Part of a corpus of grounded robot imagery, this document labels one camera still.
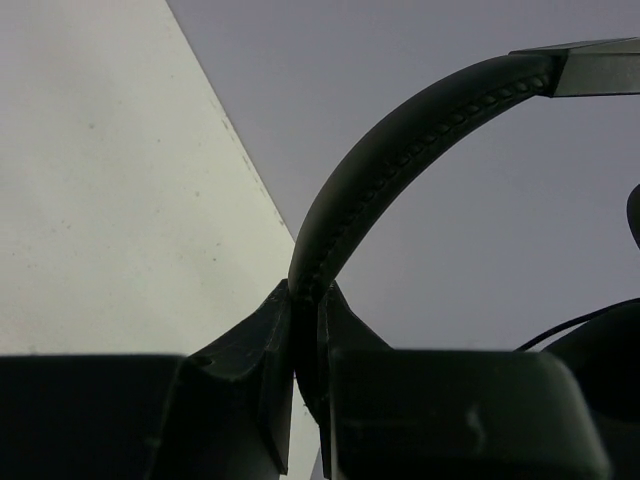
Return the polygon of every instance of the black ear cup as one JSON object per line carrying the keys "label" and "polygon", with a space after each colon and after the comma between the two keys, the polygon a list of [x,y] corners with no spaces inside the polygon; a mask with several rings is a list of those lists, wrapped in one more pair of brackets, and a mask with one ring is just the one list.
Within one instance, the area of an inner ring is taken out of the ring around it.
{"label": "black ear cup", "polygon": [[639,339],[640,299],[607,309],[545,349],[578,381],[615,479],[640,478]]}
{"label": "black ear cup", "polygon": [[631,235],[640,248],[640,185],[633,189],[627,199],[627,221]]}

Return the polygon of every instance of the headphones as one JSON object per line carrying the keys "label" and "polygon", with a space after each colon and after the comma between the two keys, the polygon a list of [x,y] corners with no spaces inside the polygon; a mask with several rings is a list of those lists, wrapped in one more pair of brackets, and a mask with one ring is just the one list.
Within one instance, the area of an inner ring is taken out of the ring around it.
{"label": "headphones", "polygon": [[[427,167],[458,141],[534,97],[640,93],[640,38],[588,41],[511,52],[458,71],[400,105],[371,129],[330,175],[303,222],[288,274],[293,356],[300,391],[321,417],[318,306],[377,219]],[[640,187],[628,202],[640,246]],[[546,351],[577,379],[615,466],[640,478],[640,300],[599,310],[542,334],[526,350],[573,326]]]}

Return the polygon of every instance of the black cable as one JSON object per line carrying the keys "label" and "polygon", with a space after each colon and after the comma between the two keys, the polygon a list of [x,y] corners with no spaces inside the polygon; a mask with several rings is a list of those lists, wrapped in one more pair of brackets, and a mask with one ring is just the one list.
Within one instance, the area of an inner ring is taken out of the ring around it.
{"label": "black cable", "polygon": [[518,348],[516,348],[515,351],[516,352],[526,352],[530,348],[533,348],[536,345],[538,345],[540,342],[544,342],[549,337],[553,337],[554,335],[557,335],[560,332],[564,332],[565,330],[568,330],[571,327],[575,327],[577,325],[582,325],[583,323],[588,322],[589,320],[591,320],[591,317],[590,316],[588,316],[588,317],[589,318],[578,317],[578,318],[574,318],[573,320],[569,320],[568,322],[561,323],[560,325],[556,325],[555,327],[552,327],[549,330],[541,333],[540,335],[532,338],[527,343],[519,346]]}
{"label": "black cable", "polygon": [[529,340],[524,345],[521,345],[520,347],[516,348],[515,351],[525,352],[530,348],[535,347],[540,342],[544,342],[547,338],[552,337],[560,332],[564,332],[565,330],[568,330],[571,327],[575,327],[577,325],[582,325],[583,323],[587,323],[588,321],[593,320],[594,318],[599,317],[601,315],[604,315],[605,313],[615,308],[624,307],[625,305],[637,304],[638,302],[640,302],[640,299],[632,298],[630,300],[625,300],[624,302],[609,305],[608,307],[601,308],[600,310],[596,310],[595,312],[591,312],[581,317],[574,318],[573,320],[569,320],[567,322],[561,323],[560,325],[556,325],[555,327],[550,328],[549,330],[541,333],[537,337]]}

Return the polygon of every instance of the gray wall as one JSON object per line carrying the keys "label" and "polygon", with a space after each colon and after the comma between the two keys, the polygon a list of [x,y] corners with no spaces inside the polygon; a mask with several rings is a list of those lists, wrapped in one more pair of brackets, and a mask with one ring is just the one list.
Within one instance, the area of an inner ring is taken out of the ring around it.
{"label": "gray wall", "polygon": [[[418,90],[510,50],[640,34],[637,0],[170,0],[291,232],[349,148]],[[625,202],[640,99],[530,101],[401,196],[340,283],[405,347],[511,348],[637,295]]]}

